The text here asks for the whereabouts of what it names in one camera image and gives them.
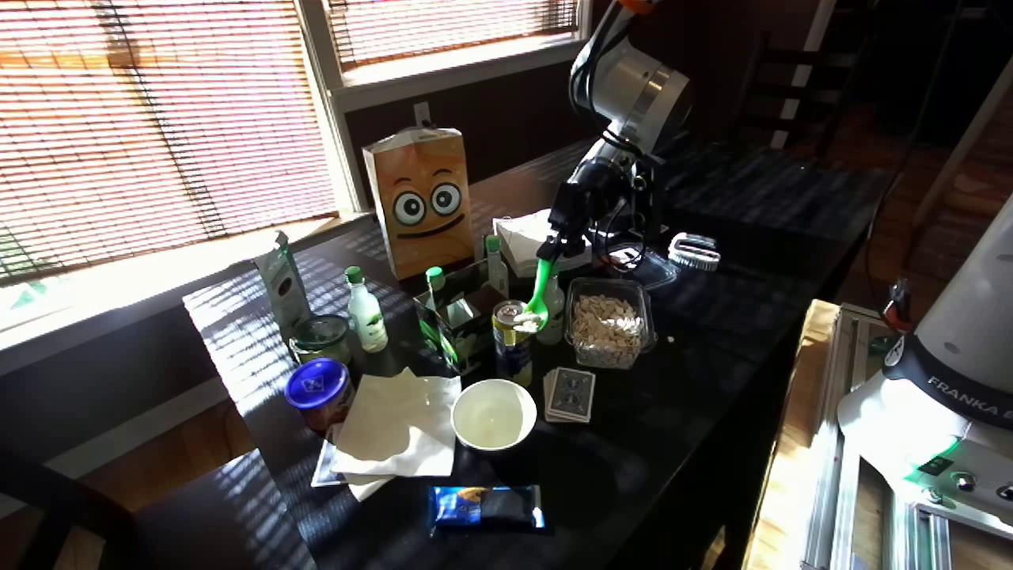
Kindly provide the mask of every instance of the window sill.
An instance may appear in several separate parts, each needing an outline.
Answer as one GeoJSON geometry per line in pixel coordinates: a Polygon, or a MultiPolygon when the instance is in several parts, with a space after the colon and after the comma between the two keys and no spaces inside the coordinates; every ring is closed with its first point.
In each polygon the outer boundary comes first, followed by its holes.
{"type": "Polygon", "coordinates": [[[582,39],[566,33],[553,39],[519,39],[452,53],[374,65],[341,72],[344,89],[336,94],[336,105],[341,112],[360,112],[510,72],[570,65],[578,49],[582,39]]]}
{"type": "Polygon", "coordinates": [[[347,223],[291,223],[282,230],[251,233],[226,241],[210,241],[196,249],[178,249],[135,261],[102,264],[65,277],[49,277],[42,278],[45,294],[25,312],[8,312],[8,299],[17,286],[0,289],[0,376],[29,369],[42,357],[49,357],[63,348],[73,348],[80,341],[87,341],[102,333],[178,309],[179,294],[199,278],[210,278],[234,264],[268,253],[275,249],[275,233],[285,233],[289,241],[303,241],[336,226],[347,223]]]}

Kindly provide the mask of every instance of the glass bottle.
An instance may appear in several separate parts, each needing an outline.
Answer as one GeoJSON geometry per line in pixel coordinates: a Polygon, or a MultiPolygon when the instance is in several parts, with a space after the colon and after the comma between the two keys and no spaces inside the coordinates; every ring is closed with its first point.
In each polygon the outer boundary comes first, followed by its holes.
{"type": "Polygon", "coordinates": [[[347,317],[365,351],[387,348],[387,322],[375,294],[365,286],[360,265],[344,269],[347,282],[347,317]]]}
{"type": "Polygon", "coordinates": [[[447,274],[442,265],[431,265],[425,269],[425,317],[418,321],[421,328],[421,338],[436,348],[449,369],[460,369],[463,357],[456,351],[456,345],[449,341],[449,322],[447,322],[447,274]]]}

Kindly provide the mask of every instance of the black table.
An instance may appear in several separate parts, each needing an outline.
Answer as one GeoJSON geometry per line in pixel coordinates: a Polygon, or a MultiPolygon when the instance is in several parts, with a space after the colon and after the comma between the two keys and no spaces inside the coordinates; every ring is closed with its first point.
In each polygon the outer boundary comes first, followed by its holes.
{"type": "MultiPolygon", "coordinates": [[[[486,233],[490,217],[544,207],[582,149],[570,147],[474,184],[474,239],[486,233]]],[[[843,278],[887,189],[876,175],[832,168],[793,178],[782,172],[777,189],[754,189],[749,182],[761,184],[761,175],[733,178],[738,172],[729,168],[738,162],[744,168],[749,156],[758,156],[758,164],[806,168],[756,149],[703,149],[670,162],[677,172],[663,172],[659,213],[670,230],[718,236],[725,264],[718,274],[683,274],[651,294],[659,345],[634,372],[599,372],[587,427],[538,421],[519,451],[501,458],[456,446],[447,483],[538,483],[553,521],[544,535],[431,538],[426,488],[433,483],[421,480],[390,483],[365,505],[355,505],[344,488],[314,492],[318,442],[282,395],[293,366],[253,264],[185,294],[182,303],[315,563],[677,566],[697,563],[722,525],[731,562],[741,562],[799,317],[814,294],[843,278]],[[784,208],[784,201],[792,203],[784,193],[804,203],[792,208],[793,217],[784,208]]],[[[314,312],[344,309],[347,264],[374,278],[392,335],[387,354],[357,354],[355,369],[371,373],[425,369],[413,357],[421,341],[411,286],[390,278],[374,220],[341,226],[296,252],[314,312]]],[[[536,351],[536,376],[551,366],[572,366],[572,351],[536,351]]]]}

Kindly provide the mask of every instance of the tin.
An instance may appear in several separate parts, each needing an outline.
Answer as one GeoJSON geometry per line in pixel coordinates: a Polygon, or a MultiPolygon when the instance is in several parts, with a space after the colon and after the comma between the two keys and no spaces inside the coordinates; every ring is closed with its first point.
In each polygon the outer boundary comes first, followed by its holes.
{"type": "Polygon", "coordinates": [[[531,338],[536,317],[523,302],[501,302],[490,317],[492,348],[498,348],[498,373],[510,376],[523,387],[531,383],[531,338]]]}

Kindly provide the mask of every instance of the venetian blind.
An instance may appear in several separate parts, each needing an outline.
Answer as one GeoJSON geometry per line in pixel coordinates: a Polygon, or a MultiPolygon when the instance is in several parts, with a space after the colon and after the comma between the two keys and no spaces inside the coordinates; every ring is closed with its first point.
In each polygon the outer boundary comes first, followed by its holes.
{"type": "Polygon", "coordinates": [[[333,208],[291,0],[0,4],[0,286],[333,208]]]}
{"type": "Polygon", "coordinates": [[[341,69],[502,39],[576,33],[578,0],[330,0],[341,69]]]}

